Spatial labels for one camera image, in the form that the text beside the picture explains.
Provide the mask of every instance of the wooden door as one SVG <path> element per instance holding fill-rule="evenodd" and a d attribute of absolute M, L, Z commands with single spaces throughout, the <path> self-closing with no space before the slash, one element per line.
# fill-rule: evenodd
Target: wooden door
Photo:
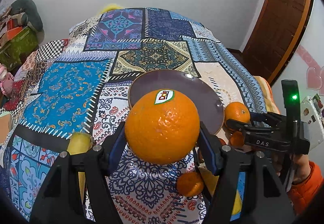
<path fill-rule="evenodd" d="M 310 0 L 265 0 L 243 51 L 247 70 L 271 83 L 299 39 Z"/>

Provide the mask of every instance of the bed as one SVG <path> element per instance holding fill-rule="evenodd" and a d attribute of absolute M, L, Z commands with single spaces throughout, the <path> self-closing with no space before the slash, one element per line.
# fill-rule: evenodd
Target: bed
<path fill-rule="evenodd" d="M 240 101 L 250 111 L 267 111 L 266 83 L 261 88 L 201 23 L 158 8 L 118 9 L 87 19 L 70 29 L 69 39 L 49 42 L 27 58 L 15 76 L 14 96 L 0 109 L 14 118 L 0 150 L 0 185 L 25 219 L 71 134 L 89 133 L 101 144 L 127 117 L 131 83 L 154 69 L 200 78 L 224 106 Z M 217 136 L 228 142 L 226 130 Z M 118 169 L 107 179 L 122 221 L 201 223 L 206 214 L 202 196 L 182 197 L 175 189 L 177 177 L 192 170 L 192 153 L 158 166 L 140 160 L 126 146 Z M 241 173 L 238 182 L 241 199 L 244 177 Z M 94 220 L 87 194 L 84 208 Z"/>

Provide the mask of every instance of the plate rim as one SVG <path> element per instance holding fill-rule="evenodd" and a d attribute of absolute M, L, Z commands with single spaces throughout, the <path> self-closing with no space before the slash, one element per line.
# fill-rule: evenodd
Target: plate rim
<path fill-rule="evenodd" d="M 150 70 L 150 71 L 148 71 L 148 72 L 144 72 L 143 74 L 139 75 L 138 77 L 136 77 L 135 80 L 133 80 L 132 84 L 130 85 L 130 87 L 129 87 L 129 89 L 128 89 L 128 94 L 127 94 L 127 96 L 128 96 L 128 106 L 129 106 L 129 110 L 132 109 L 132 105 L 131 105 L 131 101 L 130 101 L 130 97 L 129 97 L 129 96 L 130 96 L 130 92 L 131 92 L 132 85 L 134 84 L 134 82 L 135 82 L 139 77 L 141 77 L 141 76 L 143 76 L 143 75 L 145 75 L 145 74 L 147 74 L 147 73 L 149 73 L 149 72 L 153 72 L 153 71 L 178 71 L 178 72 L 182 72 L 182 73 L 185 74 L 185 72 L 183 72 L 183 71 L 179 71 L 179 70 L 166 70 L 166 69 L 160 69 L 160 70 Z M 211 88 L 211 90 L 213 90 L 213 88 L 210 87 L 206 82 L 204 82 L 203 80 L 201 80 L 201 79 L 198 78 L 198 77 L 195 77 L 195 78 L 199 79 L 201 82 L 205 83 L 209 88 Z M 225 122 L 225 108 L 224 108 L 224 105 L 223 105 L 222 100 L 220 99 L 220 97 L 217 95 L 217 93 L 216 93 L 214 90 L 213 90 L 213 92 L 214 92 L 214 93 L 216 94 L 216 96 L 219 98 L 219 100 L 220 100 L 220 102 L 221 102 L 221 104 L 222 104 L 221 106 L 222 106 L 222 110 L 223 110 L 223 122 L 222 122 L 222 125 L 219 127 L 219 129 L 217 130 L 217 132 L 213 134 L 213 135 L 216 136 L 216 134 L 219 133 L 219 131 L 221 130 L 221 128 L 223 127 L 224 122 Z"/>

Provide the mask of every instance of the pink toy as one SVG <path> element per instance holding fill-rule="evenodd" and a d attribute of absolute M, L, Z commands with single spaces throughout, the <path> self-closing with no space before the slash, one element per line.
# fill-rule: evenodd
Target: pink toy
<path fill-rule="evenodd" d="M 14 85 L 14 76 L 7 72 L 6 66 L 0 65 L 0 88 L 3 95 L 10 98 L 12 87 Z"/>

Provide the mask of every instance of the orange sleeve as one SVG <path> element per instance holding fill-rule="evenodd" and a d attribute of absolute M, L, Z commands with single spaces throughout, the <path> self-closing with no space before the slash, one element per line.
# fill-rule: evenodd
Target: orange sleeve
<path fill-rule="evenodd" d="M 323 180 L 320 167 L 311 161 L 309 161 L 309 165 L 310 175 L 300 184 L 292 185 L 288 192 L 296 214 L 300 214 L 306 208 Z"/>

